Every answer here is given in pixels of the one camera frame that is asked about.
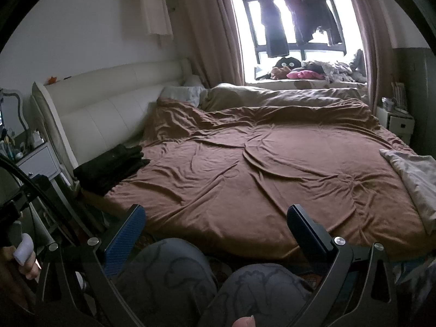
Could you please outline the person's right hand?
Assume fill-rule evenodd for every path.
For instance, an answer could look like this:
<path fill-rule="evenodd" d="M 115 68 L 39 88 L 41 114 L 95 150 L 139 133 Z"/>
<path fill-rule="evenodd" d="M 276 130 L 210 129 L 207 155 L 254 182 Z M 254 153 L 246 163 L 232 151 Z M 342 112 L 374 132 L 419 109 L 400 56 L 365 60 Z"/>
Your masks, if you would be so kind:
<path fill-rule="evenodd" d="M 241 317 L 233 323 L 232 327 L 256 327 L 256 321 L 253 315 Z"/>

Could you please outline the person's left hand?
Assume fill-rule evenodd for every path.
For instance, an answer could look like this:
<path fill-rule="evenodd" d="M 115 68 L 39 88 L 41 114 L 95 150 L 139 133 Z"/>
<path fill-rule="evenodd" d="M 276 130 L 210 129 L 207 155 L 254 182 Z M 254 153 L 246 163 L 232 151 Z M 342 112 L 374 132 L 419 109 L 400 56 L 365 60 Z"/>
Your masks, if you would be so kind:
<path fill-rule="evenodd" d="M 13 255 L 15 251 L 14 246 L 1 248 L 1 302 L 31 312 L 35 307 L 35 293 L 29 283 L 39 277 L 41 269 L 34 252 L 21 265 Z"/>

